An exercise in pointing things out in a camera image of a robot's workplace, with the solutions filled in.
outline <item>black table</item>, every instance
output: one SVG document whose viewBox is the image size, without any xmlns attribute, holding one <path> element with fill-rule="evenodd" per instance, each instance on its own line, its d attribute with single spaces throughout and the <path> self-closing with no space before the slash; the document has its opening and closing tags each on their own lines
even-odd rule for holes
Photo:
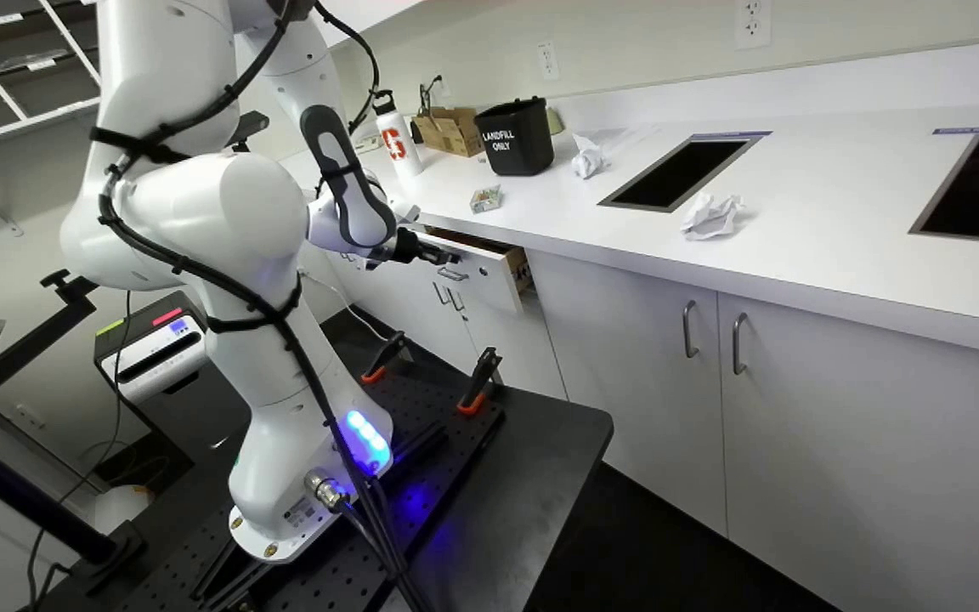
<svg viewBox="0 0 979 612">
<path fill-rule="evenodd" d="M 350 315 L 338 315 L 322 329 L 350 369 L 370 365 L 379 344 Z M 463 388 L 463 377 L 447 365 L 438 365 L 437 377 L 438 382 L 429 377 L 420 384 Z M 611 419 L 607 410 L 510 388 L 501 388 L 492 405 L 507 410 L 507 422 L 492 431 L 488 453 L 472 462 L 411 560 L 438 612 L 519 612 L 611 437 Z M 87 598 L 78 586 L 64 581 L 47 595 L 46 612 L 120 610 L 120 601 L 137 598 L 132 589 L 139 577 L 148 572 L 168 572 L 160 556 L 170 554 L 186 529 L 199 529 L 201 521 L 225 524 L 225 469 L 219 458 L 195 467 L 137 521 L 137 529 L 148 535 L 150 544 L 139 568 L 110 581 L 95 598 Z"/>
</svg>

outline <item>open drawer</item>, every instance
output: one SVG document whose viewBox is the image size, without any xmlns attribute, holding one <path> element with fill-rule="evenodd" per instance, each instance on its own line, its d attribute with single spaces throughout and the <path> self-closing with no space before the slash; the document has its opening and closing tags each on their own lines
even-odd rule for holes
<svg viewBox="0 0 979 612">
<path fill-rule="evenodd" d="M 526 254 L 518 245 L 488 241 L 458 231 L 427 228 L 421 241 L 457 254 L 438 274 L 498 309 L 519 313 L 531 288 Z"/>
</svg>

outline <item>red light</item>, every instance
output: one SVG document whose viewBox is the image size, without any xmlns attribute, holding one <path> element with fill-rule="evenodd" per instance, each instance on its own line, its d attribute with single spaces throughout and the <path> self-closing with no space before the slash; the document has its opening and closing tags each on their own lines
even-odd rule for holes
<svg viewBox="0 0 979 612">
<path fill-rule="evenodd" d="M 176 306 L 176 309 L 170 309 L 170 313 L 160 313 L 157 321 L 154 321 L 154 325 L 168 325 L 170 321 L 181 321 L 185 315 L 185 306 Z"/>
</svg>

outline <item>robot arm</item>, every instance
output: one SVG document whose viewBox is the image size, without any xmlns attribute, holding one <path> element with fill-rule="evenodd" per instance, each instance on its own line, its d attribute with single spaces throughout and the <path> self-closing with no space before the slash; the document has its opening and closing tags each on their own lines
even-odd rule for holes
<svg viewBox="0 0 979 612">
<path fill-rule="evenodd" d="M 283 6 L 308 16 L 313 0 Z M 225 148 L 234 104 L 201 111 L 237 80 L 234 36 L 270 58 L 262 75 L 334 189 L 313 218 L 279 162 Z M 258 560 L 294 560 L 334 524 L 327 500 L 391 467 L 391 419 L 302 306 L 295 252 L 308 238 L 364 259 L 433 248 L 396 228 L 361 172 L 327 104 L 330 53 L 311 20 L 276 24 L 270 0 L 104 0 L 99 42 L 99 130 L 62 223 L 64 261 L 114 288 L 185 286 L 209 313 L 209 354 L 251 409 L 228 482 L 232 537 Z"/>
</svg>

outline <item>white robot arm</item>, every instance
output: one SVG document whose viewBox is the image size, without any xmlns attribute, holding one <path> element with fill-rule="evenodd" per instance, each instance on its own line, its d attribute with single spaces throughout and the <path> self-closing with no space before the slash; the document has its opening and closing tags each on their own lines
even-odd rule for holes
<svg viewBox="0 0 979 612">
<path fill-rule="evenodd" d="M 209 354 L 251 409 L 228 528 L 258 560 L 294 560 L 334 524 L 334 503 L 361 482 L 347 467 L 367 478 L 391 467 L 388 410 L 347 375 L 300 299 L 302 241 L 364 259 L 437 259 L 396 223 L 359 168 L 330 108 L 327 43 L 308 20 L 313 0 L 283 9 L 276 20 L 270 0 L 104 0 L 99 127 L 62 223 L 76 273 L 114 288 L 181 286 L 209 313 Z M 270 58 L 251 69 L 295 114 L 330 184 L 334 199 L 317 218 L 276 160 L 225 147 L 237 104 L 215 100 L 244 80 L 234 42 Z"/>
</svg>

